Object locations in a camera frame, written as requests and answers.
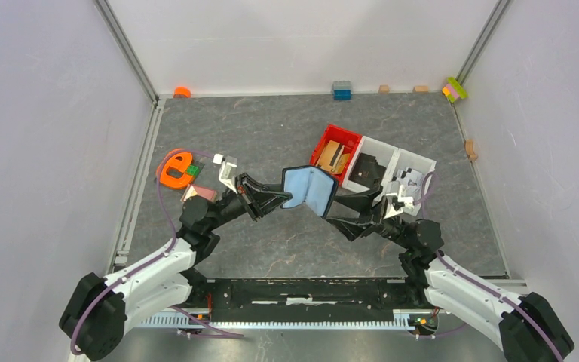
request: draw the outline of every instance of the white panel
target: white panel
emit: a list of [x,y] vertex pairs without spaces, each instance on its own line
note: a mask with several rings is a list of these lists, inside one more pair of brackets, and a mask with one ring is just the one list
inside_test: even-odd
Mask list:
[[579,361],[579,2],[514,2],[465,86],[458,110],[510,267]]
[[92,1],[0,1],[0,361],[62,361],[104,272],[150,102]]
[[111,0],[158,93],[439,90],[495,0]]

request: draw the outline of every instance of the metal corner post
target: metal corner post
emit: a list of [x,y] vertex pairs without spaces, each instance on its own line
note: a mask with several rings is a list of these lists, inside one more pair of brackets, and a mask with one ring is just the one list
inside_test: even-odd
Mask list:
[[112,6],[110,6],[108,0],[94,0],[94,4],[99,9],[101,16],[108,24],[112,36],[114,36],[116,43],[123,52],[125,59],[127,59],[127,62],[130,64],[134,74],[136,74],[136,77],[139,79],[143,91],[145,91],[146,95],[152,101],[152,103],[156,104],[158,102],[158,94],[152,86],[146,71],[141,66],[139,58],[136,56],[136,53],[134,53],[134,49],[132,48],[130,41],[127,40],[127,36],[125,35],[121,24],[118,22],[118,19],[114,15]]
[[463,84],[468,75],[471,73],[471,69],[473,68],[474,64],[476,64],[478,57],[480,57],[480,54],[483,52],[483,49],[487,45],[489,38],[492,36],[492,33],[496,29],[498,22],[502,18],[511,2],[512,0],[498,0],[498,2],[496,2],[494,10],[492,10],[492,13],[489,15],[489,18],[487,19],[485,26],[482,28],[480,35],[478,35],[476,43],[474,43],[473,47],[471,48],[471,51],[467,56],[461,71],[458,72],[458,75],[456,75],[456,80],[458,83]]

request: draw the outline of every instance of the wooden block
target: wooden block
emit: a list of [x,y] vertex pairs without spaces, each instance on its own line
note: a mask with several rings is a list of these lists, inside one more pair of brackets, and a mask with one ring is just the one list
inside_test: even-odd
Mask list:
[[478,155],[473,151],[473,140],[465,141],[465,152],[467,152],[467,158],[474,162],[478,159]]

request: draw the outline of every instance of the robotic arm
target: robotic arm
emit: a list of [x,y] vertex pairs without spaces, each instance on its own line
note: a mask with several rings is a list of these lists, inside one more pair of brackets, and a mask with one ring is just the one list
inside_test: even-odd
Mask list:
[[[204,298],[205,278],[194,266],[219,243],[214,229],[245,213],[258,220],[279,206],[302,202],[350,241],[376,232],[405,248],[399,259],[408,275],[409,299],[455,314],[496,343],[508,360],[548,361],[573,350],[574,343],[545,299],[536,293],[520,296],[502,290],[444,256],[438,223],[402,221],[398,214],[412,205],[402,189],[388,192],[374,204],[380,186],[335,196],[337,182],[315,167],[284,169],[281,184],[266,185],[246,173],[235,176],[234,158],[217,155],[214,161],[221,164],[219,180],[228,188],[216,202],[198,196],[188,199],[176,240],[104,278],[90,273],[79,281],[59,325],[91,360],[105,357],[127,332],[155,313]],[[328,216],[333,201],[359,216]]]

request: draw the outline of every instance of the orange toy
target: orange toy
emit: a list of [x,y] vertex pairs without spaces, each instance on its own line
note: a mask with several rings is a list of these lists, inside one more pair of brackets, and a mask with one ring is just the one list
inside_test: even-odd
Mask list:
[[[175,149],[170,151],[170,153],[165,156],[165,158],[174,155],[172,158],[167,160],[165,165],[161,168],[161,183],[172,189],[184,189],[192,181],[194,181],[194,176],[187,174],[186,171],[191,165],[192,156],[189,152],[184,152],[183,149]],[[170,175],[171,171],[179,171],[181,173],[180,177],[174,177]]]
[[174,90],[174,98],[189,98],[191,97],[191,92],[186,87],[178,87]]

